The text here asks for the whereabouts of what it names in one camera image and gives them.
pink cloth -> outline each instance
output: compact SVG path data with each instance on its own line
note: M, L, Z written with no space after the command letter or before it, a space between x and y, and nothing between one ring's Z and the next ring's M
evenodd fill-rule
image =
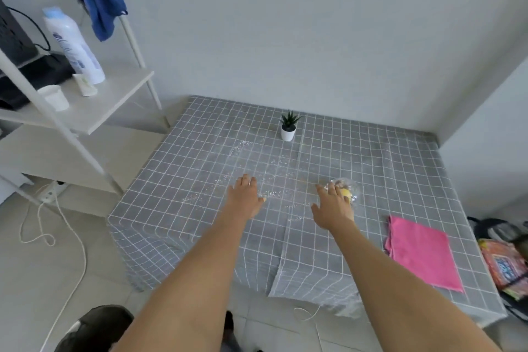
M424 282L464 292L449 239L442 231L390 216L385 249L394 261Z

gray grid tablecloth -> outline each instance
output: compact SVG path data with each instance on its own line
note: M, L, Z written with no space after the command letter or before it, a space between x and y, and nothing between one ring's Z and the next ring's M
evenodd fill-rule
M244 231L234 278L270 296L347 309L357 289L333 237L317 227L315 183L352 178L355 220L382 248L390 214L445 231L465 293L439 289L480 321L504 315L432 134L304 114L293 142L280 111L192 97L108 217L137 289L153 288L214 220L228 184L254 174L267 202Z

shelf unit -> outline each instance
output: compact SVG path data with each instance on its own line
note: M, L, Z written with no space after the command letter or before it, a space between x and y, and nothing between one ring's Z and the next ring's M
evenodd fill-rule
M70 103L70 108L62 112L52 110L0 49L0 69L30 100L17 111L0 109L0 120L23 124L0 140L0 166L69 183L59 196L61 207L97 216L111 212L164 137L104 122L146 84L163 123L170 127L152 83L154 72L146 67L126 16L119 20L138 66L103 64L106 80L96 85L98 93L90 97L80 94L73 79L62 83Z

